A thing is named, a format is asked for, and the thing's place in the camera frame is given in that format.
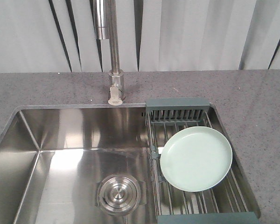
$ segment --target faucet handle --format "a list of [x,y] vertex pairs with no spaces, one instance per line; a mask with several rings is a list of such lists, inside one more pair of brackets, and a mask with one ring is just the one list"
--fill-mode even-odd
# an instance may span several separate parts
[[122,99],[119,97],[119,88],[117,86],[110,87],[110,99],[108,103],[113,106],[122,105]]

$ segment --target faucet base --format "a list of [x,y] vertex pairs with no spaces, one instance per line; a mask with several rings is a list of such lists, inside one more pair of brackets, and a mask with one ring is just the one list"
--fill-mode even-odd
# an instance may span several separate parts
[[119,70],[118,75],[112,74],[109,72],[109,81],[110,81],[110,94],[108,103],[114,106],[121,105],[123,100],[125,99],[124,96],[124,77],[123,71]]

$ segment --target plate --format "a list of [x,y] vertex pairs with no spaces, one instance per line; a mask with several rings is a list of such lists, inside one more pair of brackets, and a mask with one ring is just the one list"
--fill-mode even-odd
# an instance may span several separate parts
[[173,135],[165,144],[160,165],[166,180],[184,191],[202,191],[217,185],[232,162],[229,141],[215,129],[195,126]]

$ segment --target faucet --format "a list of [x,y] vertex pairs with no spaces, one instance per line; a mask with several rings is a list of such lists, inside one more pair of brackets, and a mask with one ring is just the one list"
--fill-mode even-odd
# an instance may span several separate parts
[[118,36],[115,0],[93,0],[93,16],[96,38],[109,39],[111,70],[108,103],[121,105],[125,99],[123,71],[119,68]]

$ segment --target gray countertop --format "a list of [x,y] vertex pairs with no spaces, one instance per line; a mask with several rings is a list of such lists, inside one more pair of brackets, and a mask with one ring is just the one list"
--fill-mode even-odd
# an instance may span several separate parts
[[[205,97],[217,107],[257,198],[280,224],[280,70],[125,73],[126,103]],[[106,104],[106,73],[0,74],[0,134],[20,105]]]

